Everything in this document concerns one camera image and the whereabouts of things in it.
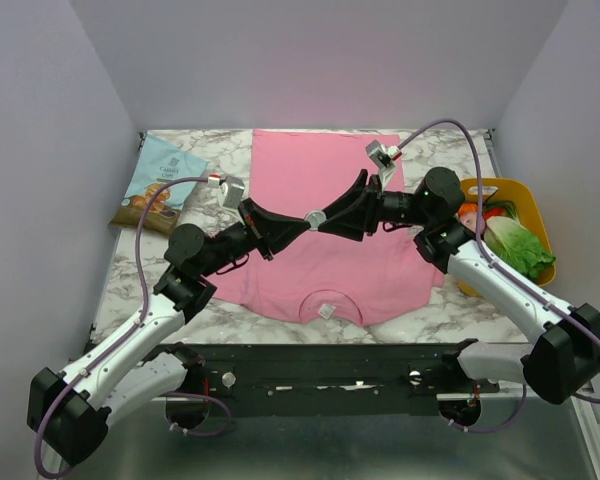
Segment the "pink t-shirt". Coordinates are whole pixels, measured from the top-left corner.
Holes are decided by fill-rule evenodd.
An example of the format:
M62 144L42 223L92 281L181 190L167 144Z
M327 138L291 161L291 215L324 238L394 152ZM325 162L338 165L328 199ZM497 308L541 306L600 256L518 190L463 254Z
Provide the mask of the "pink t-shirt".
M397 135L254 132L250 197L269 211L304 218L342 195L361 169L376 171L365 147ZM404 189L402 166L387 190ZM273 261L257 252L242 268L213 275L216 297L288 322L320 316L372 325L426 305L442 274L418 254L406 230L355 242L306 232Z

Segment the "red vegetable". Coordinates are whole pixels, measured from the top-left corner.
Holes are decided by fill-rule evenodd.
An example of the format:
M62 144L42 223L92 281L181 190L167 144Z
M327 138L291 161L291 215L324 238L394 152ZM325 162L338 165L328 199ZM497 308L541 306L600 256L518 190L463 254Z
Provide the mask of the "red vegetable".
M495 207L491 210L488 210L484 215L482 215L485 220L489 220L491 217L506 217L507 209L504 207Z

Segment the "screw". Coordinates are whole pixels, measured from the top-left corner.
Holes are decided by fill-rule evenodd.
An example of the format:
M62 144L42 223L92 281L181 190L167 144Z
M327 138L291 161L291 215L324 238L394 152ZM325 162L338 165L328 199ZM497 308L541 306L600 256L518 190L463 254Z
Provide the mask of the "screw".
M422 375L420 374L420 372L417 370L413 370L411 373L409 373L409 382L411 383L411 385L414 386L420 385L420 383L422 382Z
M231 388L235 385L236 383L236 376L233 374L233 372L227 372L222 376L222 384L227 387L227 388Z

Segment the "white tag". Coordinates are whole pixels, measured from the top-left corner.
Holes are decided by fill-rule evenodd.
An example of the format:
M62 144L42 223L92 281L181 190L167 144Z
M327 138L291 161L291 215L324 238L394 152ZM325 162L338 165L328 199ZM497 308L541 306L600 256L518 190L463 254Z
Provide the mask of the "white tag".
M323 303L322 306L320 307L320 310L318 310L318 315L320 315L325 320L329 320L331 318L331 315L333 315L333 312L335 311L335 309L336 309L336 307L334 307L333 305L329 305L328 303Z
M492 195L494 193L496 193L498 191L498 187L495 187L493 185L483 185L482 186L482 194L483 195ZM474 186L474 187L470 187L469 190L469 195L477 195L478 194L478 186Z

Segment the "blue snack bag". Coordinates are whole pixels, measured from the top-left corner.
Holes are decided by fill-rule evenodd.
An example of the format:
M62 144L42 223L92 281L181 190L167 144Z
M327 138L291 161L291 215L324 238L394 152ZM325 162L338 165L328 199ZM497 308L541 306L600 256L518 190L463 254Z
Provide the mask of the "blue snack bag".
M111 225L137 227L149 199L165 183L199 177L209 162L180 150L153 135L147 135L136 171ZM173 185L163 190L151 205L144 228L170 235L176 228L182 206L197 182Z

